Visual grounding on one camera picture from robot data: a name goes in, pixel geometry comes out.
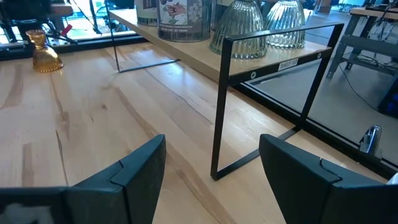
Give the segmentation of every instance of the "black metal rod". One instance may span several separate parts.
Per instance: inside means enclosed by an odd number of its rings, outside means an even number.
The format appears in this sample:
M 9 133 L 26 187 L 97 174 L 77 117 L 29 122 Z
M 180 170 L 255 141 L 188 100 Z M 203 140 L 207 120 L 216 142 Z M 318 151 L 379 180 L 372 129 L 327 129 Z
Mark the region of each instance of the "black metal rod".
M 331 36 L 330 36 L 330 39 L 328 42 L 328 47 L 331 47 L 332 49 L 334 49 L 336 47 L 336 44 L 340 37 L 341 31 L 343 30 L 343 27 L 344 27 L 344 24 L 337 25 L 333 28 L 333 32 L 331 33 Z M 307 99 L 305 100 L 305 104 L 303 107 L 303 111 L 301 112 L 299 125 L 303 125 L 304 122 L 308 118 L 308 114 L 311 110 L 312 103 L 317 95 L 319 86 L 321 85 L 323 75 L 325 74 L 325 71 L 329 64 L 329 61 L 330 61 L 330 56 L 325 57 L 321 60 L 321 63 L 318 66 L 317 74 L 315 75 L 315 78 L 312 81 L 310 92 L 308 93 Z
M 288 28 L 288 29 L 265 30 L 265 31 L 260 31 L 260 32 L 252 32 L 252 33 L 248 33 L 248 34 L 232 35 L 230 37 L 226 37 L 226 39 L 229 39 L 232 41 L 246 40 L 246 39 L 251 39 L 251 38 L 256 38 L 256 37 L 266 37 L 268 35 L 285 34 L 285 33 L 289 33 L 289 32 L 312 30 L 312 29 L 318 29 L 318 28 L 324 28 L 324 27 L 330 27 L 330 26 L 334 26 L 335 28 L 341 27 L 341 29 L 343 29 L 344 24 L 340 23 L 340 22 L 329 22 L 329 23 L 326 23 L 323 25 L 300 26 L 300 27 L 293 27 L 293 28 Z
M 174 63 L 174 62 L 179 62 L 179 61 L 180 61 L 180 59 L 173 59 L 173 60 L 168 60 L 168 61 L 165 61 L 165 62 L 153 63 L 153 64 L 150 64 L 150 65 L 141 65 L 141 66 L 134 67 L 134 68 L 126 68 L 126 69 L 120 70 L 120 73 L 135 71 L 135 70 L 139 70 L 139 69 L 143 69 L 143 68 L 149 68 L 149 67 L 154 67 L 154 66 L 158 66 L 158 65 L 165 65 L 165 64 L 168 64 L 168 63 Z
M 298 126 L 286 131 L 285 133 L 281 134 L 278 138 L 280 140 L 285 141 L 286 139 L 288 139 L 289 137 L 291 137 L 292 135 L 294 135 L 295 133 L 299 132 L 301 130 L 301 128 L 299 128 Z M 221 178 L 225 177 L 226 175 L 232 173 L 233 171 L 239 169 L 241 166 L 247 164 L 248 162 L 252 161 L 253 159 L 255 159 L 257 156 L 259 156 L 259 150 L 256 149 L 252 152 L 250 152 L 249 154 L 245 155 L 244 157 L 238 159 L 237 161 L 235 161 L 234 163 L 226 166 L 224 169 L 221 169 L 220 171 L 217 172 L 217 180 L 220 180 Z
M 210 167 L 210 175 L 214 180 L 218 180 L 218 160 L 220 158 L 221 136 L 223 133 L 226 91 L 229 80 L 229 66 L 231 65 L 232 44 L 233 41 L 224 40 L 223 53 L 221 54 L 220 79 L 218 82 L 216 121 L 213 139 L 213 153 L 211 155 Z
M 112 43 L 113 43 L 114 57 L 115 57 L 115 59 L 116 59 L 116 66 L 117 66 L 117 68 L 118 68 L 118 72 L 120 73 L 118 53 L 117 53 L 117 51 L 116 51 L 116 43 L 115 43 L 115 41 L 114 41 L 114 36 L 113 36 L 113 31 L 112 31 L 112 25 L 111 25 L 111 15 L 109 14 L 109 8 L 108 8 L 108 0 L 105 0 L 105 7 L 106 7 L 106 13 L 107 13 L 107 15 L 108 15 L 109 29 L 111 30 L 111 38 L 112 38 Z

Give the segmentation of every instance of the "amber glass vase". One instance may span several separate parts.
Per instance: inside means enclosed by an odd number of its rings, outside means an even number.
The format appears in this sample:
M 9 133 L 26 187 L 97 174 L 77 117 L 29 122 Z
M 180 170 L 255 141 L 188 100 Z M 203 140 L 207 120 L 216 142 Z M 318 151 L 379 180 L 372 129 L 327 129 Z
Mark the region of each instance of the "amber glass vase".
M 37 72 L 53 72 L 63 67 L 63 62 L 54 49 L 45 44 L 44 30 L 29 30 L 26 32 L 35 45 L 33 51 L 33 69 Z

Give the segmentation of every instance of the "small sign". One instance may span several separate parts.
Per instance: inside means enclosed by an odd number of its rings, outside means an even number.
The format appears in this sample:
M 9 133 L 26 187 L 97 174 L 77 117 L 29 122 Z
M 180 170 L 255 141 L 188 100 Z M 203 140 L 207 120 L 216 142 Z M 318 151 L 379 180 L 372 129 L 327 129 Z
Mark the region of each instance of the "small sign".
M 296 59 L 288 60 L 287 62 L 282 62 L 279 64 L 278 71 L 296 66 L 298 61 L 299 61 L 299 59 L 296 58 Z

